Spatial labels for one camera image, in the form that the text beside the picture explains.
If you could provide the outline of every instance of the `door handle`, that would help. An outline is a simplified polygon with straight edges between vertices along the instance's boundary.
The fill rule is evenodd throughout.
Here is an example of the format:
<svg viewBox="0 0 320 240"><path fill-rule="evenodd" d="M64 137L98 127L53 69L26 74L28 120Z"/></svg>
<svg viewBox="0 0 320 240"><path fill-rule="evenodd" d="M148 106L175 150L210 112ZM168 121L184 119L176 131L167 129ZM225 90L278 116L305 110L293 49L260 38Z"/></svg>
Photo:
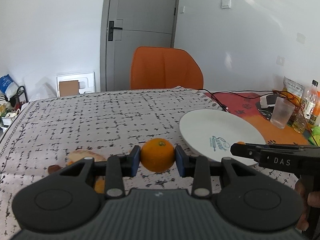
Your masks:
<svg viewBox="0 0 320 240"><path fill-rule="evenodd" d="M113 41L113 30L122 30L122 27L115 27L115 21L109 21L108 41Z"/></svg>

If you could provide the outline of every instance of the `plastic cup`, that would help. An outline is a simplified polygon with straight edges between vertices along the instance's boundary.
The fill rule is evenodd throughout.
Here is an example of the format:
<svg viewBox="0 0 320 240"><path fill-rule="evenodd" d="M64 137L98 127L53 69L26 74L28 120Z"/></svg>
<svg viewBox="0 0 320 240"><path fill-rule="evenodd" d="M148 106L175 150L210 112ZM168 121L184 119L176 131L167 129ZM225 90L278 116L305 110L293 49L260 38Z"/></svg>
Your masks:
<svg viewBox="0 0 320 240"><path fill-rule="evenodd" d="M270 122L276 127L283 129L289 121L294 109L295 105L293 103L289 102L286 98L278 97Z"/></svg>

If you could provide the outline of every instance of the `human hand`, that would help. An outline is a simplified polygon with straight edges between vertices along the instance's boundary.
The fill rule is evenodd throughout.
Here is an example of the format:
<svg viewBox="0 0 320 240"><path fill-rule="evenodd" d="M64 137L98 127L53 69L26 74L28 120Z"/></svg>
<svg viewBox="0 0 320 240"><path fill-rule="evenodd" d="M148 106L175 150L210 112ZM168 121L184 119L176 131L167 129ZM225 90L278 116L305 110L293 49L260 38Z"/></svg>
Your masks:
<svg viewBox="0 0 320 240"><path fill-rule="evenodd" d="M307 209L308 206L320 208L320 191L310 192L308 196L306 196L306 188L302 184L301 180L298 180L294 190L300 194L303 199L303 213L297 223L296 228L302 231L306 231L309 227L309 223L307 221Z"/></svg>

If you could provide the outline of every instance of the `wall socket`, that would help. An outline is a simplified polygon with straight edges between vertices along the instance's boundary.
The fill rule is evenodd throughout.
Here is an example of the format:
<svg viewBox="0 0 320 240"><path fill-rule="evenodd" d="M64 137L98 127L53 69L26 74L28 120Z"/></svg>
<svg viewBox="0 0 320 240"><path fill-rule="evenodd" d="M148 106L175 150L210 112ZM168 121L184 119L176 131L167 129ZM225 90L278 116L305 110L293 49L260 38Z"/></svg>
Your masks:
<svg viewBox="0 0 320 240"><path fill-rule="evenodd" d="M279 65L279 66L284 66L284 57L278 56L276 64Z"/></svg>

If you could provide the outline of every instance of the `plate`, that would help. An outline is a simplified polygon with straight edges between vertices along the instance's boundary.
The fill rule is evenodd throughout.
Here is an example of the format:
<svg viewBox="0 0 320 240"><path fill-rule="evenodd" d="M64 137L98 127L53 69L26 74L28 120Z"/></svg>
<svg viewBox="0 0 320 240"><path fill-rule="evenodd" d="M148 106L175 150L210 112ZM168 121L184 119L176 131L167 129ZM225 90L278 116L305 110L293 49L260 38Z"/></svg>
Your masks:
<svg viewBox="0 0 320 240"><path fill-rule="evenodd" d="M180 133L193 151L214 161L232 157L246 165L252 159L233 156L230 147L239 141L265 144L261 133L240 117L219 110L199 109L186 113L179 122Z"/></svg>

